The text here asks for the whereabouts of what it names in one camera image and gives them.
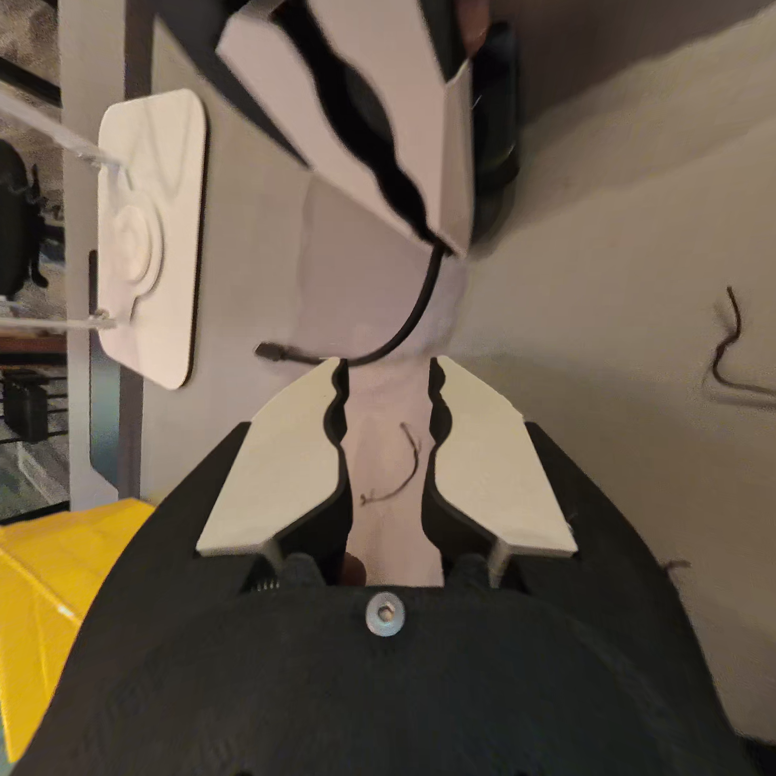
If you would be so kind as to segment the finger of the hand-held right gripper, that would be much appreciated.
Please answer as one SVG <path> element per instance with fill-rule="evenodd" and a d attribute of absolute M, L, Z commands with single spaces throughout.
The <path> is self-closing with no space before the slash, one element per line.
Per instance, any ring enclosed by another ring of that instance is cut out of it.
<path fill-rule="evenodd" d="M 446 79 L 415 1 L 313 1 L 329 44 L 378 96 L 396 160 L 420 192 L 426 220 L 458 256 L 473 222 L 471 77 L 464 61 Z"/>
<path fill-rule="evenodd" d="M 312 13 L 236 13 L 217 54 L 311 172 L 394 230 L 432 244 L 424 200 L 348 93 L 355 74 Z"/>

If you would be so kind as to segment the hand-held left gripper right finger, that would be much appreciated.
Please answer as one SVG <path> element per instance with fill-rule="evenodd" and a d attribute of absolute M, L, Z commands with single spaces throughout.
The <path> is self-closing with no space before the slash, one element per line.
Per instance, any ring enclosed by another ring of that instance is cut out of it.
<path fill-rule="evenodd" d="M 441 562 L 572 557 L 577 543 L 522 413 L 446 356 L 430 361 L 428 398 L 424 534 Z"/>

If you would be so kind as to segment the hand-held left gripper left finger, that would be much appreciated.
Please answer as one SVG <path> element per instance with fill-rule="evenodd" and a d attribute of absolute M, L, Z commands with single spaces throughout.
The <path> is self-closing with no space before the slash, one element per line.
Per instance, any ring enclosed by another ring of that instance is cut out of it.
<path fill-rule="evenodd" d="M 344 550 L 352 495 L 342 441 L 348 365 L 329 358 L 252 418 L 197 542 L 204 557 Z"/>

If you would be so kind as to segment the black adapter with thin cable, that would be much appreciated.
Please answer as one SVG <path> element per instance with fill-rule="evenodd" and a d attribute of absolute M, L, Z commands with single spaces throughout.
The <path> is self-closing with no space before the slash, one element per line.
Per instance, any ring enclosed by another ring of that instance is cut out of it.
<path fill-rule="evenodd" d="M 424 316 L 439 280 L 443 260 L 451 255 L 451 250 L 440 240 L 434 243 L 428 268 L 418 298 L 399 331 L 377 349 L 358 357 L 339 356 L 349 367 L 358 368 L 377 363 L 393 354 L 415 331 Z M 256 357 L 270 363 L 295 363 L 318 366 L 331 356 L 305 352 L 296 346 L 275 342 L 261 342 L 255 349 Z"/>

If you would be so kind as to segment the yellow plastic bin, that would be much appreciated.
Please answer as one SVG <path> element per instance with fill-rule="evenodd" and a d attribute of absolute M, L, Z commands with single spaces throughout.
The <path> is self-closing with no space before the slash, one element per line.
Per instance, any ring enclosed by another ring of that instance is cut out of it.
<path fill-rule="evenodd" d="M 1 528 L 1 705 L 17 762 L 53 698 L 83 621 L 154 506 L 125 499 Z"/>

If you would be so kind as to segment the white stand base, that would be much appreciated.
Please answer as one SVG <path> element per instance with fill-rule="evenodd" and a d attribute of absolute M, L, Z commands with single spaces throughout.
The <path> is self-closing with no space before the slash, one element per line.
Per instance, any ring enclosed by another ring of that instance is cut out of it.
<path fill-rule="evenodd" d="M 189 89 L 112 105 L 99 128 L 96 309 L 107 355 L 163 389 L 187 381 L 207 117 Z"/>

